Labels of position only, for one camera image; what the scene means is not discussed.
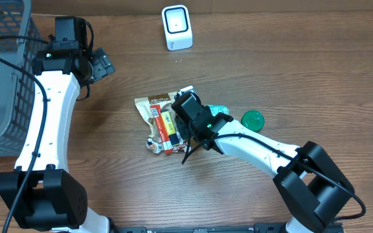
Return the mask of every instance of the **green round cap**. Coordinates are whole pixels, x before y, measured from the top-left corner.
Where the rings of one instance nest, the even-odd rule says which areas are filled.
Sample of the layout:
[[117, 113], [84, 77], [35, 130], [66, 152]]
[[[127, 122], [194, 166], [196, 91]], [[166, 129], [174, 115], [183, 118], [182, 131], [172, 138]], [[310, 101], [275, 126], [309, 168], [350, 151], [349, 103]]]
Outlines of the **green round cap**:
[[259, 111], [248, 111], [241, 118], [241, 124], [251, 131], [259, 132], [264, 126], [264, 116]]

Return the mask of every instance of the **wooden table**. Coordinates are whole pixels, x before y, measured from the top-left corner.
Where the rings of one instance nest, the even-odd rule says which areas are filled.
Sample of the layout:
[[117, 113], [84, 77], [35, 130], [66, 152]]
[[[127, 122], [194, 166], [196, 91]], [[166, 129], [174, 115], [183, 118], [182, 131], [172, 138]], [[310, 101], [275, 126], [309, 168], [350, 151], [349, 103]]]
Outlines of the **wooden table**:
[[[240, 159], [199, 150], [156, 156], [133, 99], [193, 85], [203, 103], [240, 119], [257, 109], [262, 134], [325, 148], [367, 205], [346, 232], [373, 232], [373, 12], [191, 16], [194, 46], [168, 52], [160, 16], [86, 17], [95, 47], [116, 73], [76, 104], [69, 136], [71, 175], [89, 206], [118, 226], [252, 225], [290, 214], [271, 178]], [[41, 34], [54, 18], [35, 16]], [[0, 158], [0, 172], [15, 158]], [[350, 201], [342, 214], [359, 206]], [[0, 198], [0, 231], [7, 207]], [[10, 232], [18, 229], [15, 221]]]

